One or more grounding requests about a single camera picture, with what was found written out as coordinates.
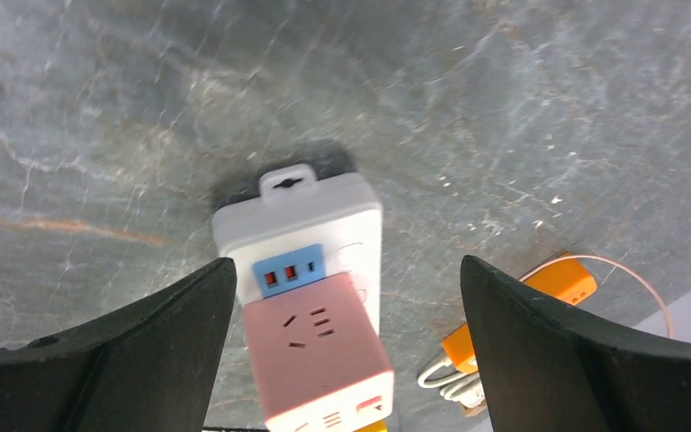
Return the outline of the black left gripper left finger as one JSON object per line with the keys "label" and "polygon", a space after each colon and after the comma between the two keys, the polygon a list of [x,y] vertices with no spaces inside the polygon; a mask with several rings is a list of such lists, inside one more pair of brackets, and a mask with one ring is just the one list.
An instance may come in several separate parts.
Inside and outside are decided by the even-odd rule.
{"label": "black left gripper left finger", "polygon": [[233,311],[218,258],[167,288],[0,348],[0,431],[199,431]]}

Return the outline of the pink cube socket adapter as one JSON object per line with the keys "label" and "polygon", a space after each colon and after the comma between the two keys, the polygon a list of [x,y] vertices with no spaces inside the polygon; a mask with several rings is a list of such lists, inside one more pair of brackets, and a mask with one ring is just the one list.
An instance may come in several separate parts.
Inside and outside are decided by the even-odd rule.
{"label": "pink cube socket adapter", "polygon": [[394,369],[348,273],[242,310],[270,431],[356,431],[393,409]]}

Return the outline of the yellow cube socket adapter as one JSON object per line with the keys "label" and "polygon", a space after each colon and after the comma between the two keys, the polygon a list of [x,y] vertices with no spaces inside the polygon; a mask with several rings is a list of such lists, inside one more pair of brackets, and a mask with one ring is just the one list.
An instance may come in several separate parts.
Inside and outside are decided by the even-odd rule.
{"label": "yellow cube socket adapter", "polygon": [[387,432],[388,428],[384,420],[376,421],[365,427],[357,429],[355,432]]}

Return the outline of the white multicolour power strip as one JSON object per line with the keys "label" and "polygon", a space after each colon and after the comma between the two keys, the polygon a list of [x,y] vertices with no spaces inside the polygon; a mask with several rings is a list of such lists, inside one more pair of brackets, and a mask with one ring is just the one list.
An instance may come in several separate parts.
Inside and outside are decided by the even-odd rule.
{"label": "white multicolour power strip", "polygon": [[380,327],[383,208],[356,172],[319,179],[298,164],[261,176],[259,195],[217,210],[211,233],[234,261],[241,305],[350,274],[374,329]]}

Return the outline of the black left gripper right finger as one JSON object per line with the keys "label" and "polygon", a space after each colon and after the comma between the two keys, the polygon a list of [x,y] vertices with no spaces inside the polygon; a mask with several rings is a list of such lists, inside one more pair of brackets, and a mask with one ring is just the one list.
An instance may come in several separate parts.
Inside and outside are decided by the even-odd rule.
{"label": "black left gripper right finger", "polygon": [[460,286],[497,431],[691,431],[691,343],[520,283],[476,256]]}

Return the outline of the orange power strip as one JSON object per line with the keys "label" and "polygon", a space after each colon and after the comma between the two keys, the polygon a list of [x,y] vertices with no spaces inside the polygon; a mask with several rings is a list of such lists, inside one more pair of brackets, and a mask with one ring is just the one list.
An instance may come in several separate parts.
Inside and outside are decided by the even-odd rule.
{"label": "orange power strip", "polygon": [[[527,286],[558,300],[576,305],[593,294],[597,282],[577,258],[562,260],[559,256],[537,266],[520,278]],[[442,342],[443,365],[452,365],[458,372],[476,373],[479,370],[467,323],[461,325]]]}

